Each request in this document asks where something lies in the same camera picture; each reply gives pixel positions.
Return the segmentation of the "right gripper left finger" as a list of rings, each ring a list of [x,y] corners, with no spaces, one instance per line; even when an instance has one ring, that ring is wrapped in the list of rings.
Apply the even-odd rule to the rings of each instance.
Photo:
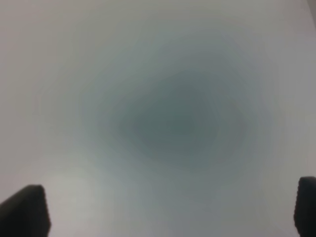
[[[48,237],[50,228],[42,185],[27,185],[0,204],[2,237]]]

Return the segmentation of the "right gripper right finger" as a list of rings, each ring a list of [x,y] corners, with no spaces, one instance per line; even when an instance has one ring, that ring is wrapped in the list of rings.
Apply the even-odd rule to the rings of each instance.
[[[316,178],[301,177],[294,209],[294,225],[300,237],[316,237]]]

